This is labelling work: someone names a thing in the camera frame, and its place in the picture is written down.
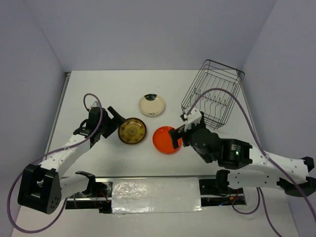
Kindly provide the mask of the yellow patterned plate brown rim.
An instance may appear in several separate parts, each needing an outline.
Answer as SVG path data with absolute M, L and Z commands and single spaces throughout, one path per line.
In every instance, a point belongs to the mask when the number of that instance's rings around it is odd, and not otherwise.
M 127 118 L 126 121 L 118 128 L 119 139 L 128 145 L 137 145 L 144 138 L 144 122 L 139 118 Z

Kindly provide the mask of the cream plate floral print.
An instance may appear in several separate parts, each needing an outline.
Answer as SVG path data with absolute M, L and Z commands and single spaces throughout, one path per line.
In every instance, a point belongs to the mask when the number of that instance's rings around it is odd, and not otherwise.
M 140 112 L 148 117 L 156 117 L 165 109 L 165 100 L 157 94 L 146 94 L 139 100 Z

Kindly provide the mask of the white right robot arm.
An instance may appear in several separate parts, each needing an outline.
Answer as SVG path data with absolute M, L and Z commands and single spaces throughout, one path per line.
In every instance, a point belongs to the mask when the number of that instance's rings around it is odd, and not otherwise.
M 309 176 L 314 168 L 311 157 L 285 158 L 275 154 L 264 156 L 250 143 L 238 139 L 223 139 L 204 125 L 170 129 L 174 148 L 178 139 L 185 147 L 191 147 L 205 163 L 215 162 L 215 188 L 220 193 L 239 188 L 274 188 L 293 197 L 310 196 L 316 191 L 316 180 Z

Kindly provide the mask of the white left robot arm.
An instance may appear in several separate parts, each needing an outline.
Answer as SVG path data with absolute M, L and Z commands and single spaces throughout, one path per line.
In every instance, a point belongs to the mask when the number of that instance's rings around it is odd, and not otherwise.
M 53 213 L 60 202 L 76 193 L 91 197 L 96 193 L 95 175 L 77 171 L 65 178 L 66 171 L 101 137 L 107 138 L 124 122 L 113 107 L 92 107 L 88 118 L 77 128 L 61 151 L 41 163 L 29 164 L 22 173 L 18 204 L 46 214 Z

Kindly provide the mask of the silver foil tape cover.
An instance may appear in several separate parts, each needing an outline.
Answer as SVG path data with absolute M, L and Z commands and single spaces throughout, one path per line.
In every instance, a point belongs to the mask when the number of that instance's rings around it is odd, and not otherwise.
M 201 211 L 198 178 L 116 179 L 113 214 L 184 213 Z

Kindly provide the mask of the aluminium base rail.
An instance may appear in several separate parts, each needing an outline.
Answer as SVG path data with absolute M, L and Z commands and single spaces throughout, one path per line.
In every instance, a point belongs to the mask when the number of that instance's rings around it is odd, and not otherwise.
M 97 179 L 96 180 L 96 188 L 93 190 L 93 194 L 87 196 L 81 192 L 77 192 L 71 195 L 68 198 L 68 201 L 72 201 L 74 203 L 74 208 L 79 208 L 83 206 L 83 204 L 79 204 L 80 202 L 104 202 L 105 204 L 112 204 L 112 188 L 113 182 L 116 179 L 150 179 L 150 178 L 193 178 L 193 177 L 182 177 L 182 176 L 157 176 L 157 177 L 120 177 L 120 178 L 110 178 L 110 179 Z M 243 189 L 239 188 L 237 190 L 233 189 L 224 189 L 219 190 L 215 187 L 215 178 L 212 176 L 211 178 L 198 178 L 199 181 L 199 190 L 200 190 L 200 200 L 201 205 L 203 206 L 203 202 L 211 202 L 213 199 L 218 199 L 218 201 L 223 200 L 224 202 L 230 202 L 232 199 L 243 196 Z

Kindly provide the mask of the aluminium table edge rail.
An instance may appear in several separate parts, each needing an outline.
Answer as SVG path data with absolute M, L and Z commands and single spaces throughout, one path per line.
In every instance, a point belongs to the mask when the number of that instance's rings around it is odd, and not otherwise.
M 61 111 L 61 107 L 62 107 L 62 104 L 63 104 L 63 100 L 64 100 L 64 97 L 65 97 L 65 93 L 66 93 L 66 90 L 67 90 L 67 86 L 68 86 L 68 83 L 69 83 L 70 76 L 71 76 L 71 72 L 66 72 L 65 81 L 64 81 L 64 84 L 63 84 L 63 87 L 62 87 L 61 96 L 59 98 L 59 102 L 58 102 L 58 106 L 57 106 L 57 111 L 56 111 L 56 114 L 55 114 L 55 117 L 54 117 L 54 121 L 53 121 L 53 125 L 52 125 L 51 131 L 50 131 L 50 135 L 49 135 L 46 147 L 45 147 L 45 152 L 44 152 L 45 154 L 47 152 L 49 152 L 49 149 L 50 149 L 50 146 L 51 146 L 52 138 L 53 138 L 54 131 L 55 131 L 55 128 L 56 128 L 56 125 L 57 125 L 58 117 L 59 117 L 59 114 L 60 114 L 60 111 Z

